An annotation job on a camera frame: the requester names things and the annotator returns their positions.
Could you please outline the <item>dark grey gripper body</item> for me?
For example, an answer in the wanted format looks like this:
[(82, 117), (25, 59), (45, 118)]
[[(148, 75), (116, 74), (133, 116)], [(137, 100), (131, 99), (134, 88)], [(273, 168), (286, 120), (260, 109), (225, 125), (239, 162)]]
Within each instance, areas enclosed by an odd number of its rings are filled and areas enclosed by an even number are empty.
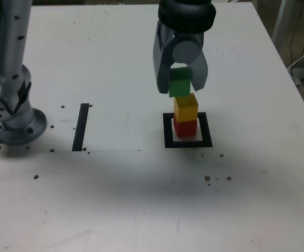
[(164, 40), (165, 44), (173, 43), (179, 44), (183, 41), (191, 41), (198, 45), (199, 48), (202, 48), (204, 45), (204, 34), (189, 34), (189, 33), (182, 33), (168, 27), (164, 27)]

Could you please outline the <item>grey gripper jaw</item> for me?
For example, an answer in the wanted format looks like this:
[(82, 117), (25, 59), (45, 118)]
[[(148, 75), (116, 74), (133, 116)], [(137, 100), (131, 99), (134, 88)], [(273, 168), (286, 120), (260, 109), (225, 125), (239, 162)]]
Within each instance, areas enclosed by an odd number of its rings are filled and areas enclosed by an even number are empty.
[(173, 48), (172, 56), (176, 63), (189, 66), (194, 90), (203, 89), (208, 76), (208, 66), (202, 48), (193, 41), (185, 40)]
[(153, 45), (153, 65), (157, 88), (162, 94), (167, 94), (169, 91), (170, 69), (175, 62), (173, 58), (175, 43), (174, 30), (158, 21)]

